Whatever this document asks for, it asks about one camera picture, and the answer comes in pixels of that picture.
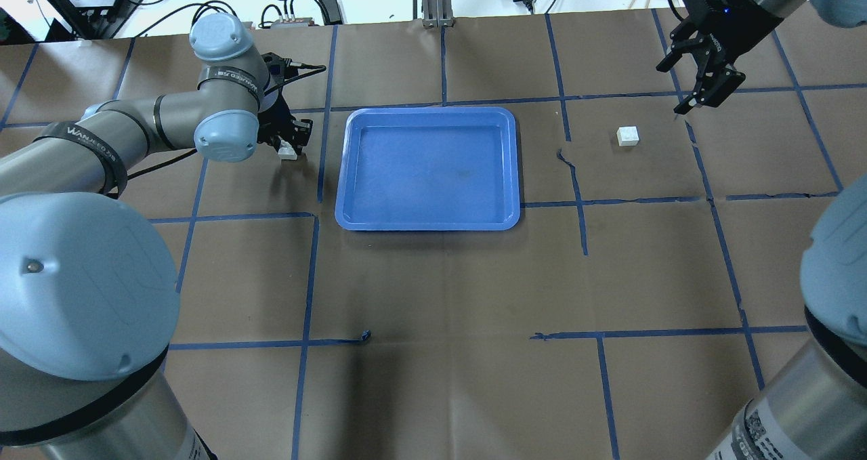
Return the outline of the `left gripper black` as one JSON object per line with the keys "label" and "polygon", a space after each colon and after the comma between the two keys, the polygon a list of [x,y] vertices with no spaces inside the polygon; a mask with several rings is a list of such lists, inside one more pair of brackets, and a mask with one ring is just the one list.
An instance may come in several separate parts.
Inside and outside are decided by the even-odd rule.
{"label": "left gripper black", "polygon": [[[270,75],[266,89],[299,74],[299,68],[290,65],[291,59],[281,58],[273,52],[263,54],[262,58]],[[295,118],[281,92],[282,88],[279,87],[264,96],[263,110],[258,114],[257,141],[276,152],[282,147],[283,141],[291,142],[295,155],[301,156],[312,136],[314,121]]]}

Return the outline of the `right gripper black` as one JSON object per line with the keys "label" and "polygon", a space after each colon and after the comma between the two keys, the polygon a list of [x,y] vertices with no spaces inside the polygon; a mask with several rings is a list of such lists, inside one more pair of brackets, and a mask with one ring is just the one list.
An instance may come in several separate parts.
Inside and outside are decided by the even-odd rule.
{"label": "right gripper black", "polygon": [[[672,71],[687,53],[708,51],[712,65],[733,64],[772,31],[772,14],[755,0],[683,0],[687,16],[670,34],[670,48],[656,65],[660,73]],[[675,114],[696,107],[718,108],[746,80],[734,67],[706,73],[694,84]]]}

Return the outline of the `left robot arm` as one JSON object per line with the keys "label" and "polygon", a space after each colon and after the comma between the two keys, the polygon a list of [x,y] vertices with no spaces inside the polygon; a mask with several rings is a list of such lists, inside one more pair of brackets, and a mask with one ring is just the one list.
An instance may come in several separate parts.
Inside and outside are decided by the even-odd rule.
{"label": "left robot arm", "polygon": [[52,459],[213,459],[161,371],[179,319],[175,263],[120,200],[130,169],[194,148],[294,160],[312,121],[282,89],[325,71],[257,51],[229,13],[189,34],[197,87],[89,107],[2,158],[2,447]]}

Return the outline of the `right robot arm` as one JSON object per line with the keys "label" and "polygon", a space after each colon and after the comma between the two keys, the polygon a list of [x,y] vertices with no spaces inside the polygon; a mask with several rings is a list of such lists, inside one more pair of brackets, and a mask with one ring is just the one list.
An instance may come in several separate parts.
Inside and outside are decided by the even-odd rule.
{"label": "right robot arm", "polygon": [[[719,107],[745,81],[734,62],[803,3],[827,24],[865,24],[866,0],[682,0],[687,15],[657,65],[696,62],[676,114]],[[864,459],[866,451],[866,186],[837,195],[811,231],[800,263],[809,339],[734,416],[709,459]]]}

